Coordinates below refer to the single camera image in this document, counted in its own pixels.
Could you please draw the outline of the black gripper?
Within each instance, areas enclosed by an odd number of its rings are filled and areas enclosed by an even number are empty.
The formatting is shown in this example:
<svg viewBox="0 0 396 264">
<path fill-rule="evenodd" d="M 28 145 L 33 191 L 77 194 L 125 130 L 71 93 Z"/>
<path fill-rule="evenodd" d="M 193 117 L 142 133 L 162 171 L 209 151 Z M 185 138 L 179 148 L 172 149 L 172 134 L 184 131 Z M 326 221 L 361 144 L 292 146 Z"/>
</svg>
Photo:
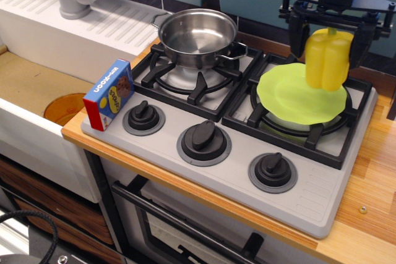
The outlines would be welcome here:
<svg viewBox="0 0 396 264">
<path fill-rule="evenodd" d="M 395 3 L 388 0 L 283 0 L 279 17 L 289 21 L 292 55 L 300 58 L 309 38 L 310 24 L 354 32 L 349 64 L 354 69 L 368 52 L 373 39 L 390 36 Z M 362 24 L 376 27 L 359 27 Z"/>
</svg>

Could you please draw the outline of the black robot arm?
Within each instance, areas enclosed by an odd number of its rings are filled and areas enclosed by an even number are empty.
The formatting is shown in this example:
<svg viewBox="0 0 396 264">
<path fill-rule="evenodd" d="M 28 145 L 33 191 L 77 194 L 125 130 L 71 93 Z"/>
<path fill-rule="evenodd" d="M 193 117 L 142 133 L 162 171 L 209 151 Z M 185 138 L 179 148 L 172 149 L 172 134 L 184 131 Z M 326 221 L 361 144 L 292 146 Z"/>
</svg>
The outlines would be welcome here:
<svg viewBox="0 0 396 264">
<path fill-rule="evenodd" d="M 311 24 L 352 32 L 352 69 L 361 65 L 374 40 L 389 37 L 394 15 L 395 3 L 390 0 L 283 0 L 279 8 L 296 58 L 304 53 Z"/>
</svg>

